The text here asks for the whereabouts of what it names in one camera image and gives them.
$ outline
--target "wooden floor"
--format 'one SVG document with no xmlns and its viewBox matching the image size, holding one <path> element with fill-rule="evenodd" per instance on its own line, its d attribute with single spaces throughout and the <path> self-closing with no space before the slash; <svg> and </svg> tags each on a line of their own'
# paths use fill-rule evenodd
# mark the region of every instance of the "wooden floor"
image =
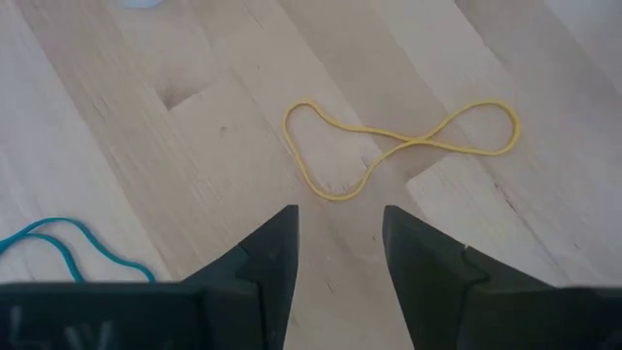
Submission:
<svg viewBox="0 0 622 350">
<path fill-rule="evenodd" d="M 412 348 L 381 239 L 397 204 L 554 285 L 622 284 L 622 2 L 616 0 L 0 0 L 0 231 L 87 221 L 115 251 L 179 280 L 286 204 L 300 206 L 289 349 Z M 512 104 L 517 148 L 429 148 L 363 193 L 312 194 L 280 133 L 313 98 L 337 119 L 420 135 L 475 99 Z M 323 188 L 343 193 L 394 144 L 293 122 Z M 501 112 L 440 136 L 502 145 Z M 139 280 L 69 227 L 92 280 Z M 2 281 L 67 280 L 30 241 Z"/>
</svg>

